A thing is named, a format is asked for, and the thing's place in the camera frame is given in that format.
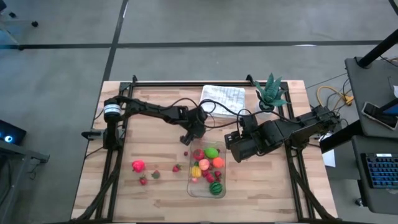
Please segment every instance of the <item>toy fruit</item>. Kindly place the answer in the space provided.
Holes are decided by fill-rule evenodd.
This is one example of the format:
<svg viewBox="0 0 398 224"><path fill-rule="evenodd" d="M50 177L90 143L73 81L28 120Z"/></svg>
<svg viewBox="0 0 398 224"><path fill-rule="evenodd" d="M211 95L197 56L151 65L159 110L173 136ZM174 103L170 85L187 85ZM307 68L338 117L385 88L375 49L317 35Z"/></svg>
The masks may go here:
<svg viewBox="0 0 398 224"><path fill-rule="evenodd" d="M191 176L192 177L201 177L201 170L199 167L194 166L191 168Z"/></svg>
<svg viewBox="0 0 398 224"><path fill-rule="evenodd" d="M173 166L173 172L178 172L178 171L180 171L180 169L181 169L181 165L180 164L175 164Z"/></svg>
<svg viewBox="0 0 398 224"><path fill-rule="evenodd" d="M197 161L205 158L205 153L201 149L197 149L193 152L193 158L196 159Z"/></svg>
<svg viewBox="0 0 398 224"><path fill-rule="evenodd" d="M209 190L212 195L219 195L223 191L223 185L219 182L213 182L210 184Z"/></svg>
<svg viewBox="0 0 398 224"><path fill-rule="evenodd" d="M199 168L201 170L207 170L209 169L210 166L210 162L207 159L202 159L201 161L199 161Z"/></svg>
<svg viewBox="0 0 398 224"><path fill-rule="evenodd" d="M216 181L216 177L214 177L214 174L209 173L209 174L206 176L206 180L207 180L207 182L209 182L209 183L213 183L214 181Z"/></svg>
<svg viewBox="0 0 398 224"><path fill-rule="evenodd" d="M224 166L224 160L220 157L214 158L213 159L213 166L215 168L221 168Z"/></svg>
<svg viewBox="0 0 398 224"><path fill-rule="evenodd" d="M145 169L145 162L137 160L131 163L132 171L141 172Z"/></svg>
<svg viewBox="0 0 398 224"><path fill-rule="evenodd" d="M208 170L202 170L202 171L201 171L201 175L202 175L203 177L206 177L208 174L209 174L209 171L208 171Z"/></svg>
<svg viewBox="0 0 398 224"><path fill-rule="evenodd" d="M218 151L217 151L217 149L215 149L213 147L209 147L209 148L205 149L205 154L210 159L213 159L218 156Z"/></svg>
<svg viewBox="0 0 398 224"><path fill-rule="evenodd" d="M155 170L155 172L153 172L151 175L152 175L152 177L153 177L154 179L159 179L159 177L160 177L160 172L159 172L158 170Z"/></svg>
<svg viewBox="0 0 398 224"><path fill-rule="evenodd" d="M147 184L147 179L146 179L145 175L143 175L142 177L139 178L139 182L141 185Z"/></svg>
<svg viewBox="0 0 398 224"><path fill-rule="evenodd" d="M214 175L216 175L217 178L221 177L221 172L220 171L215 171Z"/></svg>

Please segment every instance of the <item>wheel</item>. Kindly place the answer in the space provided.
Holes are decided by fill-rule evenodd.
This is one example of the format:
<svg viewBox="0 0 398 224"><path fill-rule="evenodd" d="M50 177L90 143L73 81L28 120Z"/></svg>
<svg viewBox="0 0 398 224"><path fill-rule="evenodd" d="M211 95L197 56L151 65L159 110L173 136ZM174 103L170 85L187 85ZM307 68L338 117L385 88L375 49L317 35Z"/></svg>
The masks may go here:
<svg viewBox="0 0 398 224"><path fill-rule="evenodd" d="M33 22L32 22L32 26L33 26L33 27L38 27L38 26L39 26L39 23L36 22L36 21L33 21Z"/></svg>
<svg viewBox="0 0 398 224"><path fill-rule="evenodd" d="M13 19L15 19L15 18L17 17L17 15L15 15L15 13L13 13L13 12L10 12L10 13L8 14L8 16L10 16L10 17L13 18Z"/></svg>
<svg viewBox="0 0 398 224"><path fill-rule="evenodd" d="M363 207L362 199L361 199L361 198L356 199L356 200L355 200L355 204L356 204L357 206L359 206L359 207Z"/></svg>

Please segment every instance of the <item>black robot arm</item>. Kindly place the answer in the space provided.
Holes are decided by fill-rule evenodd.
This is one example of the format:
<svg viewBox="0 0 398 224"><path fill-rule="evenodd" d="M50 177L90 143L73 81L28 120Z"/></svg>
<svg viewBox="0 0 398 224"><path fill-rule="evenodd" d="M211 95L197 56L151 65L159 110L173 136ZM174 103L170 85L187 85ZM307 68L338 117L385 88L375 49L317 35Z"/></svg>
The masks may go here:
<svg viewBox="0 0 398 224"><path fill-rule="evenodd" d="M124 114L121 114L121 105L123 103L126 104L126 109ZM185 145L189 145L192 139L201 138L205 134L203 124L207 119L207 114L202 107L196 107L192 110L189 110L187 106L164 107L125 96L115 96L104 102L104 120L107 124L103 138L105 149L112 149L121 145L118 122L135 114L160 118L166 123L180 125L187 130L185 136L180 136L180 142Z"/></svg>
<svg viewBox="0 0 398 224"><path fill-rule="evenodd" d="M234 131L224 136L225 145L230 149L236 162L241 162L255 154L263 156L283 143L294 149L307 146L311 135L326 134L338 124L338 117L328 110L317 106L311 112L285 121L282 119L266 121L257 125L255 116L240 118L242 134Z"/></svg>

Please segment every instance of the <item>wooden table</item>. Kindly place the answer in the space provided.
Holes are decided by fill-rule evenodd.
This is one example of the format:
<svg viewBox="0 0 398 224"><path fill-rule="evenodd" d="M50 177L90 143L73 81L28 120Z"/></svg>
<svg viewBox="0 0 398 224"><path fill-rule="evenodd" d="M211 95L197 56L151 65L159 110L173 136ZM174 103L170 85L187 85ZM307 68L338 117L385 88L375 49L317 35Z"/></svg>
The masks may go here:
<svg viewBox="0 0 398 224"><path fill-rule="evenodd" d="M98 103L99 111L104 100L116 96L120 82L104 82ZM298 116L310 111L303 81L287 81L294 109ZM246 108L254 111L255 87L246 90ZM133 98L168 106L179 98L188 97L199 103L202 87L135 87ZM180 105L193 108L189 101ZM216 125L231 122L216 118ZM212 119L206 123L213 125ZM106 127L101 115L94 128ZM204 141L224 141L224 135L235 131L236 126L214 129L205 134ZM266 156L252 156L238 164L228 151L226 155L226 195L221 199L193 198L187 194L189 151L179 141L185 134L180 126L144 115L129 118L124 147L123 163L114 211L115 222L288 222L297 221L289 170L284 147ZM89 143L87 153L102 146L102 140ZM78 217L98 193L103 173L106 150L88 157L84 163L76 195L72 218ZM319 148L307 147L303 151L310 188L320 203L336 217L336 208ZM132 172L131 162L146 162L148 184L141 186L140 174ZM173 173L174 164L183 169ZM161 178L154 180L150 174L159 170ZM301 192L302 207L306 214Z"/></svg>

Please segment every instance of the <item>white cloth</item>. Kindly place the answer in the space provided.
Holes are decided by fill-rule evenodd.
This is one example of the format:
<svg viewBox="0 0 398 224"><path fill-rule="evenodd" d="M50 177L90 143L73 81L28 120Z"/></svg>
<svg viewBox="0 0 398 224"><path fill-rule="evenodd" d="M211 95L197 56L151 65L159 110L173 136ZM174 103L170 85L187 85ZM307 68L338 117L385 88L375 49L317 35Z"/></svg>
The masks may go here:
<svg viewBox="0 0 398 224"><path fill-rule="evenodd" d="M214 100L226 106L231 111L238 113L241 109L245 108L244 94L244 88L205 85L201 92L200 101L205 99ZM214 103L204 103L201 107L206 112L210 112L214 109ZM216 109L211 113L211 115L219 118L236 117L220 105L216 105Z"/></svg>

